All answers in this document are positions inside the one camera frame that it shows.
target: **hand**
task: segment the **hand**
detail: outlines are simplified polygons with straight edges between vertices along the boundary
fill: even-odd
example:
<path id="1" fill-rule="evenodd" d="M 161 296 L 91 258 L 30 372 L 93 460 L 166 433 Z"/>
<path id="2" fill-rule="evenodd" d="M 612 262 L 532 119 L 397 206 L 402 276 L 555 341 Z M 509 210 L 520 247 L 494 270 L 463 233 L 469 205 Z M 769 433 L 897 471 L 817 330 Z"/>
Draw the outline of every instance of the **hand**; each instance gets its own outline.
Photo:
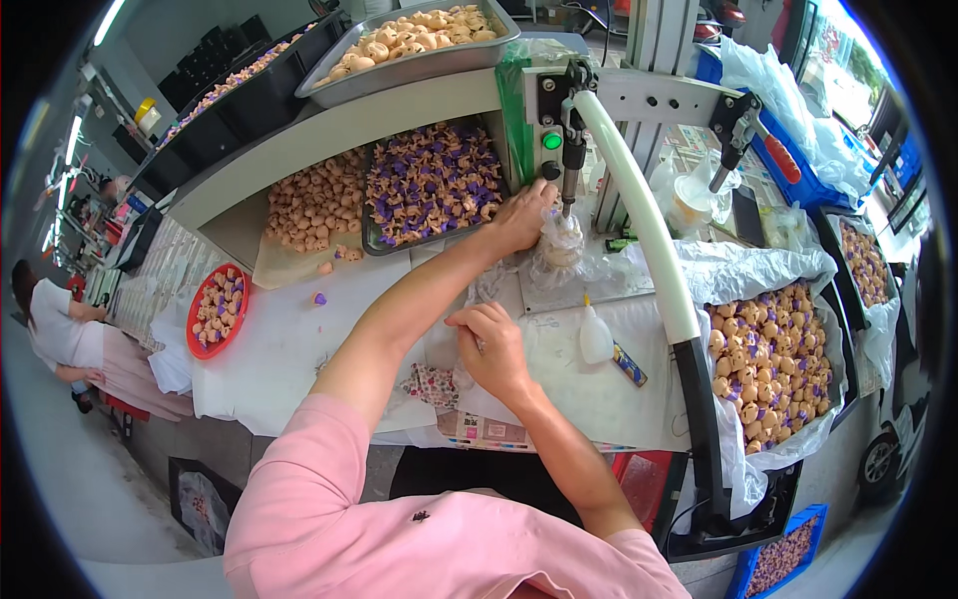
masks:
<path id="1" fill-rule="evenodd" d="M 87 368 L 85 374 L 83 374 L 83 380 L 89 383 L 105 383 L 106 376 L 99 368 Z"/>
<path id="2" fill-rule="evenodd" d="M 535 383 L 526 368 L 522 334 L 502 306 L 496 302 L 469 306 L 445 323 L 458 328 L 459 355 L 482 388 L 506 407 L 529 397 Z"/>
<path id="3" fill-rule="evenodd" d="M 558 196 L 559 188 L 540 178 L 502 205 L 491 228 L 499 233 L 507 254 L 536 244 L 542 228 L 542 209 L 551 208 Z"/>

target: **blue plastic crate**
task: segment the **blue plastic crate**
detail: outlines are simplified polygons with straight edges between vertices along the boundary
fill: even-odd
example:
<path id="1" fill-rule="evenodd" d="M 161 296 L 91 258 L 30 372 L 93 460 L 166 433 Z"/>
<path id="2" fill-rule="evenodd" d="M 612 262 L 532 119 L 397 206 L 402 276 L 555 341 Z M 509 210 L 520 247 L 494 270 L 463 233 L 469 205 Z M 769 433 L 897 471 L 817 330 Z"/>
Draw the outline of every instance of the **blue plastic crate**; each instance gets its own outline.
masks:
<path id="1" fill-rule="evenodd" d="M 809 567 L 811 561 L 815 559 L 815 552 L 818 551 L 818 542 L 821 541 L 822 538 L 822 529 L 825 527 L 825 515 L 828 514 L 828 511 L 829 506 L 827 503 L 814 503 L 788 519 L 788 525 L 785 528 L 785 534 L 783 537 L 794 532 L 796 528 L 818 516 L 818 521 L 811 529 L 809 551 L 805 554 L 805 557 L 802 558 L 802 561 L 795 566 L 795 569 L 789 572 L 789 574 L 780 580 L 778 584 L 769 588 L 768 590 L 752 595 L 748 599 L 763 599 L 763 597 L 770 595 L 783 585 L 788 584 L 788 581 L 795 578 L 804 572 L 805 568 Z M 732 577 L 732 583 L 728 586 L 728 590 L 725 592 L 725 599 L 744 599 L 745 592 L 748 590 L 748 583 L 752 581 L 752 573 L 755 572 L 755 567 L 759 562 L 759 553 L 761 551 L 762 547 L 755 547 L 754 549 L 749 549 L 748 551 L 742 551 L 742 553 L 739 554 L 739 565 L 735 569 L 735 575 Z"/>
<path id="2" fill-rule="evenodd" d="M 815 174 L 815 171 L 812 170 L 808 158 L 805 157 L 805 153 L 798 147 L 798 144 L 792 141 L 791 136 L 788 135 L 788 132 L 785 131 L 785 128 L 782 127 L 782 124 L 779 123 L 774 114 L 763 109 L 759 118 L 762 119 L 762 123 L 768 129 L 768 132 L 777 137 L 778 140 L 782 142 L 782 145 L 786 147 L 788 153 L 791 154 L 791 157 L 795 160 L 795 164 L 798 165 L 799 171 L 802 172 L 802 178 L 799 179 L 798 183 L 789 183 L 788 180 L 785 179 L 785 174 L 782 173 L 782 169 L 772 160 L 771 154 L 768 153 L 765 145 L 758 140 L 752 143 L 751 147 L 755 150 L 755 153 L 759 154 L 759 157 L 762 158 L 762 161 L 768 168 L 768 174 L 772 176 L 775 183 L 779 186 L 779 189 L 782 190 L 782 195 L 785 196 L 789 205 L 797 203 L 805 210 L 823 204 L 826 206 L 836 206 L 838 208 L 851 209 L 853 207 L 846 194 L 839 192 L 828 183 L 822 183 L 818 180 L 818 176 Z"/>
<path id="3" fill-rule="evenodd" d="M 718 85 L 721 81 L 721 60 L 715 58 L 707 50 L 699 52 L 696 79 Z"/>

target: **person's left hand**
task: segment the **person's left hand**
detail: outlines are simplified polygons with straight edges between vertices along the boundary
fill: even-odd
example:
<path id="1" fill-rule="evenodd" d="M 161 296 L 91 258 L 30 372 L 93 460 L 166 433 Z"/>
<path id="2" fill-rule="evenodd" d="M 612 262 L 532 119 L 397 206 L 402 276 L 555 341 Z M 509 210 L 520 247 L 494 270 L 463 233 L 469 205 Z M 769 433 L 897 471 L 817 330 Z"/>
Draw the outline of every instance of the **person's left hand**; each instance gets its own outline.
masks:
<path id="1" fill-rule="evenodd" d="M 93 383 L 104 383 L 106 382 L 106 375 L 103 374 L 103 371 L 99 368 L 87 368 L 86 373 L 83 375 L 83 380 L 86 382 Z"/>

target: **white hose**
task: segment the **white hose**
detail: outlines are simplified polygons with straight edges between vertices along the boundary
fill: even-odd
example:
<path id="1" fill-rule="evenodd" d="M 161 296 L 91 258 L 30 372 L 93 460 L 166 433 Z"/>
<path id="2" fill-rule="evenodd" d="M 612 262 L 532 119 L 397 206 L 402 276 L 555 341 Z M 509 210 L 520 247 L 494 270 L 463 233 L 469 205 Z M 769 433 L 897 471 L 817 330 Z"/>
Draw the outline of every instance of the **white hose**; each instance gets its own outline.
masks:
<path id="1" fill-rule="evenodd" d="M 688 341 L 701 335 L 692 305 L 692 296 L 678 265 L 678 256 L 669 230 L 662 219 L 649 183 L 646 181 L 619 129 L 605 112 L 599 98 L 590 91 L 576 92 L 573 104 L 592 133 L 612 177 L 619 188 L 619 196 L 649 264 L 649 275 L 655 285 L 659 315 L 665 325 L 669 343 Z"/>

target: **white plastic bottle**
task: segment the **white plastic bottle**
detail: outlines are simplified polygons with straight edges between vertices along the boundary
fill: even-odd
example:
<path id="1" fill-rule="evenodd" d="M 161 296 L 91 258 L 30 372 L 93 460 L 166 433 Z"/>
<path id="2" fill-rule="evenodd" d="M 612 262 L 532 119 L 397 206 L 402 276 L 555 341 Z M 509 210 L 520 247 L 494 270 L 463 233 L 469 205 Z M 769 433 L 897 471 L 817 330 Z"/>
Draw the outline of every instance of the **white plastic bottle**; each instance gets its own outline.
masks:
<path id="1" fill-rule="evenodd" d="M 598 364 L 613 355 L 612 331 L 605 321 L 589 305 L 589 296 L 585 295 L 585 318 L 579 328 L 579 345 L 582 358 L 587 364 Z"/>

